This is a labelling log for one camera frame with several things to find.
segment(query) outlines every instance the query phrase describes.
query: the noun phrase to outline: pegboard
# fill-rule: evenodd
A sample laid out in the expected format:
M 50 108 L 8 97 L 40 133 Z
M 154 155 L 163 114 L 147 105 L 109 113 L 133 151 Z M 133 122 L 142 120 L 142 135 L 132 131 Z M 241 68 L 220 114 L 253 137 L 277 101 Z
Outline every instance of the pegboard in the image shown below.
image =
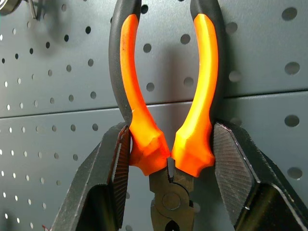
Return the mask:
M 0 229 L 50 228 L 76 169 L 123 121 L 109 79 L 115 0 L 22 2 L 0 18 Z M 189 0 L 144 0 L 136 43 L 143 96 L 170 147 L 190 108 L 198 50 Z M 219 0 L 229 45 L 221 118 L 241 124 L 308 205 L 305 0 Z M 130 168 L 122 230 L 152 230 L 148 178 Z M 194 230 L 232 230 L 212 168 L 196 180 Z

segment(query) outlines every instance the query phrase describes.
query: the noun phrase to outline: pegboard hole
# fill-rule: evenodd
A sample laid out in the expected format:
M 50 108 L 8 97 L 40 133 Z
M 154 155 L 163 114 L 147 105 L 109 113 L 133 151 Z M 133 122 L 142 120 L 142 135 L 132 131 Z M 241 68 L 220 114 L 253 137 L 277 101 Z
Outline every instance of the pegboard hole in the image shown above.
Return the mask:
M 87 33 L 87 34 L 91 33 L 91 27 L 90 27 L 90 26 L 87 26 L 87 27 L 86 27 L 86 33 Z
M 191 77 L 186 77 L 184 79 L 184 86 L 191 87 L 193 85 L 193 79 Z
M 74 96 L 73 96 L 73 95 L 69 95 L 68 100 L 69 100 L 70 102 L 74 101 Z
M 149 10 L 148 5 L 143 5 L 143 6 L 141 6 L 141 13 L 142 13 L 142 14 L 147 13 L 147 12 L 148 12 L 148 10 Z
M 289 7 L 283 11 L 281 16 L 283 20 L 290 21 L 297 16 L 297 9 L 294 7 Z
M 61 9 L 62 9 L 63 12 L 65 12 L 66 11 L 66 4 L 63 4 Z
M 76 131 L 76 126 L 74 124 L 71 125 L 71 130 Z
M 150 43 L 146 43 L 144 46 L 143 46 L 143 51 L 145 53 L 149 53 L 152 49 L 152 46 L 150 45 Z
M 93 59 L 89 59 L 89 61 L 88 61 L 88 65 L 89 65 L 89 66 L 93 66 L 93 64 L 94 64 Z
M 242 125 L 242 121 L 240 118 L 234 117 L 230 120 L 231 123 L 236 124 L 237 126 Z
M 288 169 L 288 175 L 295 180 L 300 180 L 303 176 L 303 171 L 298 167 L 291 167 Z
M 296 127 L 299 124 L 299 118 L 296 115 L 288 115 L 284 119 L 284 123 L 288 127 Z
M 181 43 L 182 44 L 188 44 L 191 40 L 191 37 L 188 34 L 184 34 L 181 36 Z
M 94 91 L 92 91 L 90 96 L 91 96 L 92 99 L 95 99 L 96 98 L 96 93 Z
M 71 65 L 67 65 L 67 66 L 66 66 L 66 70 L 67 70 L 68 72 L 71 72 L 71 71 L 72 71 L 72 66 L 71 66 Z
M 300 70 L 300 65 L 297 62 L 290 62 L 284 67 L 284 71 L 288 75 L 295 75 Z
M 148 83 L 148 84 L 146 85 L 146 89 L 147 89 L 149 92 L 153 91 L 154 88 L 155 88 L 154 83 Z
M 232 22 L 226 24 L 226 32 L 228 35 L 232 35 L 237 31 L 237 24 Z
M 74 154 L 73 155 L 73 160 L 77 161 L 78 160 L 78 155 Z
M 236 83 L 242 79 L 242 74 L 238 71 L 231 71 L 229 74 L 229 80 Z
M 68 42 L 68 40 L 69 40 L 69 36 L 68 36 L 68 35 L 65 35 L 65 36 L 64 36 L 64 41 L 65 41 L 65 42 Z
M 93 129 L 94 131 L 97 131 L 97 130 L 98 130 L 98 125 L 97 125 L 97 124 L 93 124 L 93 125 L 92 125 L 92 129 Z

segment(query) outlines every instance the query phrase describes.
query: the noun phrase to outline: plier jaw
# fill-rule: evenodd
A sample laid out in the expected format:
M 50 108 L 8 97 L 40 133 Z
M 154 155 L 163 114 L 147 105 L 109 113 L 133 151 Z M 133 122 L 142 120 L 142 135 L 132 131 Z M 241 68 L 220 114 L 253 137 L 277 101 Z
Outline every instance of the plier jaw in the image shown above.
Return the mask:
M 189 193 L 193 190 L 193 176 L 168 167 L 149 176 L 150 190 L 155 193 L 151 203 L 154 231 L 192 231 L 194 210 Z

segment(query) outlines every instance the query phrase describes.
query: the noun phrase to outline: pliers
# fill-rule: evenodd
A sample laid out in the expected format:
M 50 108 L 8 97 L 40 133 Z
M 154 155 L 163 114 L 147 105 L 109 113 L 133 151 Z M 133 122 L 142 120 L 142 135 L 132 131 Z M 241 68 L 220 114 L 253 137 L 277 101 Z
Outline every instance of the pliers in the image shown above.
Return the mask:
M 109 71 L 115 99 L 133 140 L 129 164 L 149 175 L 154 231 L 193 229 L 193 178 L 213 166 L 211 134 L 226 77 L 226 35 L 217 0 L 191 0 L 200 69 L 192 106 L 170 152 L 142 97 L 135 69 L 141 0 L 118 0 L 109 38 Z M 174 175 L 167 159 L 175 160 Z

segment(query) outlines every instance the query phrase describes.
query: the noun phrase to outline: metal pegboard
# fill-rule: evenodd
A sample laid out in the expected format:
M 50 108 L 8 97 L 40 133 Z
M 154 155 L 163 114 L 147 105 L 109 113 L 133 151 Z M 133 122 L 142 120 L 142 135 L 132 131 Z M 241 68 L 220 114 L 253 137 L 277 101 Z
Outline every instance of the metal pegboard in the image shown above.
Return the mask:
M 302 134 L 308 129 L 307 100 L 307 92 L 230 99 L 225 100 L 220 115 L 228 120 L 234 117 L 241 119 L 257 146 L 279 166 L 306 205 L 308 178 L 305 169 L 308 157 L 304 150 L 308 145 Z M 150 107 L 170 148 L 190 105 L 173 103 Z M 298 126 L 291 128 L 285 125 L 288 115 L 299 118 Z M 42 225 L 50 228 L 76 169 L 109 127 L 122 120 L 118 109 L 1 119 L 0 171 L 4 174 L 0 176 L 1 230 L 31 230 L 30 222 L 34 230 L 42 230 Z M 93 130 L 93 124 L 97 124 L 97 131 Z M 303 171 L 300 180 L 288 175 L 292 167 Z M 138 168 L 130 168 L 128 193 L 122 230 L 127 225 L 134 231 L 152 230 L 150 204 L 153 193 L 149 191 L 148 178 Z M 213 168 L 205 169 L 195 180 L 192 200 L 201 208 L 196 214 L 194 230 L 232 230 Z
M 304 65 L 308 31 L 302 29 L 308 23 L 308 1 L 219 2 L 229 34 L 233 80 L 226 95 L 308 88 Z M 148 10 L 141 15 L 136 67 L 144 98 L 147 103 L 191 100 L 198 77 L 198 50 L 190 1 L 144 0 L 143 4 Z M 37 21 L 25 2 L 2 17 L 1 117 L 116 107 L 108 71 L 114 5 L 115 0 L 40 0 L 35 2 Z M 282 13 L 289 7 L 296 8 L 296 17 L 285 21 Z M 187 44 L 181 43 L 183 35 L 190 38 Z M 144 52 L 145 44 L 150 44 L 149 52 Z M 153 91 L 147 90 L 149 83 Z

